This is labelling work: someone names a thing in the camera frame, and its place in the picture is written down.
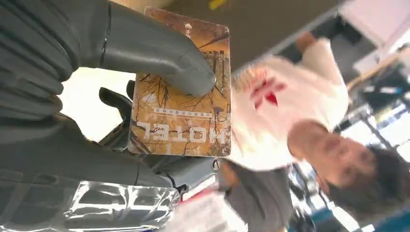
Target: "gray robotic hand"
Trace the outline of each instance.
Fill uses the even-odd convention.
[[[116,3],[0,0],[2,231],[160,226],[177,201],[169,181],[88,141],[75,121],[59,113],[61,82],[79,67],[160,74],[195,96],[215,83],[186,36]],[[144,191],[143,198],[135,196]],[[168,201],[157,204],[164,196]],[[85,208],[68,208],[72,199]],[[135,199],[142,199],[139,206]],[[151,201],[166,210],[153,210]]]

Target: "hand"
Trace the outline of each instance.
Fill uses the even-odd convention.
[[[227,164],[226,162],[222,162],[220,171],[229,187],[235,187],[239,184],[239,179],[235,171],[231,169],[229,164]]]
[[[315,36],[311,32],[303,32],[303,34],[296,40],[296,47],[303,54],[308,47],[316,42]]]

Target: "red logo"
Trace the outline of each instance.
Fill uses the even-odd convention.
[[[278,106],[278,100],[275,94],[283,91],[285,88],[286,85],[278,82],[275,78],[264,80],[250,95],[255,102],[255,109],[258,109],[262,105],[264,99],[267,100],[268,103]]]

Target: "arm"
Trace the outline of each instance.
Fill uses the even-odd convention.
[[[316,40],[310,32],[306,32],[297,39],[296,46],[303,54],[301,64],[304,67],[336,85],[344,83],[328,39]]]
[[[141,164],[86,140],[59,113],[61,82],[79,67],[158,73],[193,95],[213,87],[209,64],[186,36],[106,0],[3,0],[0,28],[0,169],[143,179]]]

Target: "man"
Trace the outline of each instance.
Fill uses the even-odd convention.
[[[232,103],[234,143],[228,159],[254,172],[306,160],[328,197],[357,219],[396,208],[409,195],[407,164],[396,151],[367,148],[331,133],[347,111],[348,92],[330,43],[305,33],[296,45],[303,54],[299,64],[269,56],[251,65],[236,80]],[[230,199],[230,194],[244,195],[247,191],[256,201],[250,191],[282,188],[265,177],[265,186],[271,184],[271,189],[262,189],[256,177],[240,175],[232,165],[226,168],[237,178],[236,183],[247,185],[243,189],[234,187],[228,194],[234,209],[241,197]],[[269,206],[268,201],[264,202],[259,205],[262,211]],[[247,210],[243,214],[255,215]]]

